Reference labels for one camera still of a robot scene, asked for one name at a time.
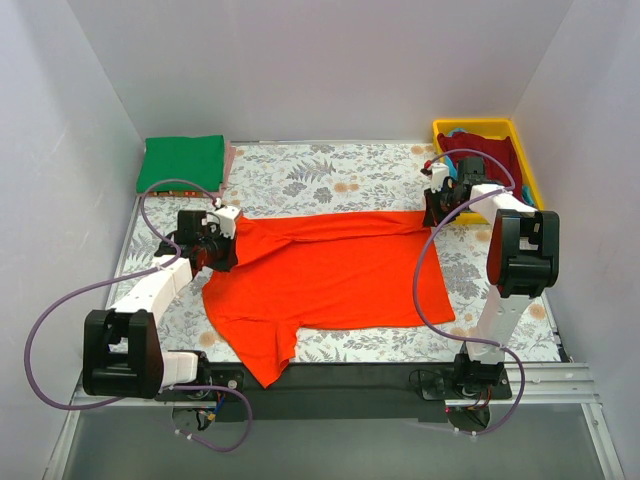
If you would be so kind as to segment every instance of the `gray wall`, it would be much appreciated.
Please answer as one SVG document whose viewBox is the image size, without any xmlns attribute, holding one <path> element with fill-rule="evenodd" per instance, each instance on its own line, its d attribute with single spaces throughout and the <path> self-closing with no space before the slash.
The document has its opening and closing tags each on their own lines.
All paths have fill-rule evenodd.
<svg viewBox="0 0 640 480">
<path fill-rule="evenodd" d="M 144 138 L 407 139 L 509 116 L 570 0 L 69 0 Z"/>
<path fill-rule="evenodd" d="M 141 141 L 64 0 L 0 0 L 0 478 L 41 478 L 65 418 L 31 392 L 27 332 L 53 300 L 113 274 Z M 33 356 L 58 401 L 105 292 L 52 315 Z"/>
<path fill-rule="evenodd" d="M 560 333 L 588 361 L 628 478 L 640 478 L 640 4 L 576 1 L 514 119 L 560 213 Z"/>
</svg>

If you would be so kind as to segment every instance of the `green towel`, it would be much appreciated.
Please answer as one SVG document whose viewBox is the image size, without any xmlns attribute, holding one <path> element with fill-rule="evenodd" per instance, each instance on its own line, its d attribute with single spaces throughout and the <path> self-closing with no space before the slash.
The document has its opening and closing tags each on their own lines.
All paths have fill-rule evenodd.
<svg viewBox="0 0 640 480">
<path fill-rule="evenodd" d="M 146 145 L 147 151 L 136 185 L 138 193 L 167 178 L 189 180 L 210 192 L 219 190 L 224 175 L 222 135 L 147 138 Z M 194 188 L 168 183 L 156 189 L 158 192 L 168 190 L 192 191 Z"/>
</svg>

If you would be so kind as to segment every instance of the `red t-shirt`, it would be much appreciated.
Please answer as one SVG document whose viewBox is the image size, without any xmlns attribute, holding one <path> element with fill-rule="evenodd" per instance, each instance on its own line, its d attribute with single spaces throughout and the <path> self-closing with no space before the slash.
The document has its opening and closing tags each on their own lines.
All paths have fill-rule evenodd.
<svg viewBox="0 0 640 480">
<path fill-rule="evenodd" d="M 202 294 L 211 323 L 267 387 L 295 355 L 300 327 L 423 325 L 413 272 L 430 230 L 422 212 L 358 212 L 249 220 L 237 225 L 238 265 Z M 420 299 L 433 323 L 453 320 L 435 247 Z"/>
</svg>

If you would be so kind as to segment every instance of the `yellow tray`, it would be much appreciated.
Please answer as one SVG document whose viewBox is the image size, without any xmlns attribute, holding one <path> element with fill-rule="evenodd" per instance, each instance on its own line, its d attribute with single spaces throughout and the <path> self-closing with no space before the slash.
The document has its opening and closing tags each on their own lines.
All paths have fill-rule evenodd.
<svg viewBox="0 0 640 480">
<path fill-rule="evenodd" d="M 540 192 L 533 178 L 533 173 L 524 155 L 520 140 L 516 134 L 516 128 L 508 118 L 440 118 L 433 122 L 433 146 L 437 153 L 442 153 L 442 149 L 438 144 L 438 134 L 447 135 L 454 128 L 464 128 L 469 133 L 475 133 L 485 138 L 504 139 L 511 137 L 511 143 L 516 150 L 518 163 L 522 171 L 522 182 L 531 189 L 531 196 L 538 210 L 544 210 L 544 203 L 540 198 Z M 487 223 L 482 215 L 478 213 L 461 213 L 455 222 L 461 225 L 471 223 Z"/>
</svg>

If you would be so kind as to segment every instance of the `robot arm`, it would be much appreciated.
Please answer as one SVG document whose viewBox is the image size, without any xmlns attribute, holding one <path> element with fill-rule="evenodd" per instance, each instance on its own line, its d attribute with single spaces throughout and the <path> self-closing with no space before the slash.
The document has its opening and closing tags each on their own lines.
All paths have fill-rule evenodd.
<svg viewBox="0 0 640 480">
<path fill-rule="evenodd" d="M 214 213 L 182 210 L 171 235 L 181 258 L 144 277 L 108 310 L 93 310 L 85 320 L 83 387 L 90 395 L 153 398 L 168 386 L 191 383 L 203 375 L 200 352 L 163 352 L 157 325 L 175 296 L 203 267 L 228 271 L 236 263 L 239 208 L 221 206 Z M 175 249 L 161 243 L 153 266 L 166 264 Z M 110 345 L 128 339 L 126 353 Z"/>
<path fill-rule="evenodd" d="M 425 226 L 438 225 L 467 200 L 503 189 L 487 179 L 480 157 L 458 162 L 457 181 L 444 163 L 428 162 L 422 173 L 429 180 L 424 192 Z M 476 336 L 506 345 L 533 299 L 554 285 L 558 277 L 559 218 L 555 212 L 525 205 L 506 191 L 479 200 L 470 209 L 493 227 L 487 259 L 491 286 Z M 468 360 L 461 369 L 461 376 L 466 378 L 461 383 L 490 384 L 502 370 L 504 352 L 500 348 L 468 342 L 463 354 L 468 354 Z"/>
</svg>

